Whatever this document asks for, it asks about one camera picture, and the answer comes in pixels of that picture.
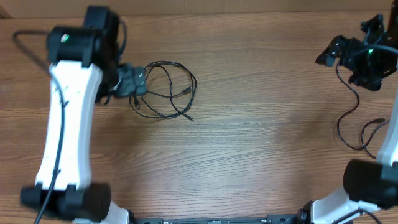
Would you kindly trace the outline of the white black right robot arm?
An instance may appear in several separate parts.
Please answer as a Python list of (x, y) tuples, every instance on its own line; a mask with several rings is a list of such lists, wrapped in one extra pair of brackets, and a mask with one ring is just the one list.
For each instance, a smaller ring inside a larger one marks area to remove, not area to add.
[[(371, 91), (381, 88), (384, 78), (397, 71), (397, 1), (392, 2), (388, 26), (378, 14), (361, 22), (363, 40), (336, 36), (317, 57), (316, 63), (328, 67), (346, 67), (352, 71), (345, 86), (354, 83)], [(372, 161), (353, 159), (343, 175), (343, 185), (330, 195), (309, 201), (286, 223), (352, 223), (368, 214), (376, 223), (374, 212), (397, 206), (397, 106), (388, 124), (384, 142)]]

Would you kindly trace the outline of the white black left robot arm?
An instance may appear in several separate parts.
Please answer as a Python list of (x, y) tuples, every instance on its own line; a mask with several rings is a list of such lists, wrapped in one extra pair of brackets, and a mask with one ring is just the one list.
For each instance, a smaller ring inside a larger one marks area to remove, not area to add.
[(21, 190), (23, 205), (38, 217), (75, 223), (134, 223), (117, 206), (107, 183), (91, 180), (90, 137), (95, 104), (102, 98), (146, 93), (142, 67), (121, 63), (120, 17), (106, 6), (89, 6), (80, 27), (47, 33), (50, 112), (44, 154), (35, 184)]

